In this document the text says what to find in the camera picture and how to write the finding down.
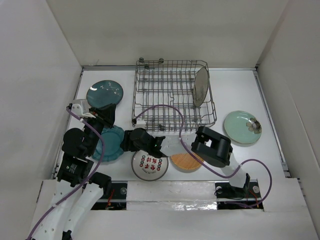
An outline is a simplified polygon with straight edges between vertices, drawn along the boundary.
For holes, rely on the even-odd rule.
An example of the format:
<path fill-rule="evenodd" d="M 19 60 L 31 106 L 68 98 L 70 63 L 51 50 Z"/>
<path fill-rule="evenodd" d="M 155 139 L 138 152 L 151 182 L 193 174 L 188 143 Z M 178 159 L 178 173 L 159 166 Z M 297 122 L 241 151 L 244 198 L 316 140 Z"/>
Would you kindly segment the teal scalloped plate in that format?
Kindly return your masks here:
<path fill-rule="evenodd" d="M 125 131 L 116 125 L 113 128 L 104 128 L 101 136 L 104 140 L 103 163 L 108 163 L 117 160 L 124 150 L 121 148 L 121 143 L 124 140 Z"/>

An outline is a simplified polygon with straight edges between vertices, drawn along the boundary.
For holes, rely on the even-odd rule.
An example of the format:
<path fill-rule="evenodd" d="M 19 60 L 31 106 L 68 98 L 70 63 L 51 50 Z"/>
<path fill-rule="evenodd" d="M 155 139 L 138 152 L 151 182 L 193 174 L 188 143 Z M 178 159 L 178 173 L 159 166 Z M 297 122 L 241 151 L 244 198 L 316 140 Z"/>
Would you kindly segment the cream plate tree drawing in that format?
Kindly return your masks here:
<path fill-rule="evenodd" d="M 195 107 L 200 107 L 207 95 L 209 88 L 209 73 L 205 67 L 202 67 L 195 76 L 194 85 L 193 85 L 193 104 Z"/>

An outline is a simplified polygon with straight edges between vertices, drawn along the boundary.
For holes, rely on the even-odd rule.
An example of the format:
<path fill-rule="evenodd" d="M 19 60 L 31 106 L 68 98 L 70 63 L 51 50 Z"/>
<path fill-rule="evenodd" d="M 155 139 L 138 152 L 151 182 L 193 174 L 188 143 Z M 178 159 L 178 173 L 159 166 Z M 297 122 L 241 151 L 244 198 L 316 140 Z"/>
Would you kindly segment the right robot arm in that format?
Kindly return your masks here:
<path fill-rule="evenodd" d="M 215 175 L 227 179 L 232 193 L 242 197 L 249 191 L 250 175 L 237 162 L 231 140 L 208 127 L 200 126 L 187 135 L 151 135 L 143 128 L 126 130 L 120 147 L 125 152 L 145 151 L 155 158 L 189 154 Z"/>

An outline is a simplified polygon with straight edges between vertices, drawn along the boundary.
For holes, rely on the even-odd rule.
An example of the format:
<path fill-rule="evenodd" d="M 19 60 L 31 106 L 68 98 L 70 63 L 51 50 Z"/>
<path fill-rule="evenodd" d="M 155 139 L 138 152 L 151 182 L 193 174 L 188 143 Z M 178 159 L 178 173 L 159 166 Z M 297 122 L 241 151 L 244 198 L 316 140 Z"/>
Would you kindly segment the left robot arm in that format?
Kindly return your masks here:
<path fill-rule="evenodd" d="M 73 239 L 97 200 L 107 198 L 112 191 L 111 177 L 98 172 L 99 165 L 89 157 L 98 143 L 105 147 L 102 132 L 114 126 L 116 104 L 96 108 L 80 99 L 70 103 L 66 111 L 84 128 L 71 128 L 63 136 L 55 191 L 48 210 L 30 231 L 29 240 Z"/>

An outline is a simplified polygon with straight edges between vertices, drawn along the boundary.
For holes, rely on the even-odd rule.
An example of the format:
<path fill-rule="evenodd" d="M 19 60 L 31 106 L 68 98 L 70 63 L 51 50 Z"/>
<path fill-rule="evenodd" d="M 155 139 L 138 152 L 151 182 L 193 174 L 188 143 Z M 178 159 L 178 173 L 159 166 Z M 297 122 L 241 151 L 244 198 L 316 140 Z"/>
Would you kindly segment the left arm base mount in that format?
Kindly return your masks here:
<path fill-rule="evenodd" d="M 127 181 L 113 181 L 109 193 L 103 195 L 91 208 L 93 211 L 121 211 L 127 209 Z"/>

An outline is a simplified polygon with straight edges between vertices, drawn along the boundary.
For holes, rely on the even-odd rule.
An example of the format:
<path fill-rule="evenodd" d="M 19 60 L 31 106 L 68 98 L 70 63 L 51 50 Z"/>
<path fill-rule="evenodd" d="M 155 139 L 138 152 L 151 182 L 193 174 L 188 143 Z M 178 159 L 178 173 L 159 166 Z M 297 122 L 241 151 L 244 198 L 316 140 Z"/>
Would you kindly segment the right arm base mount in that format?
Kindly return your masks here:
<path fill-rule="evenodd" d="M 232 187 L 228 182 L 216 182 L 214 195 L 218 210 L 245 209 L 242 205 L 231 204 L 231 202 L 249 206 L 257 204 L 262 199 L 257 181 L 251 181 L 248 190 Z"/>

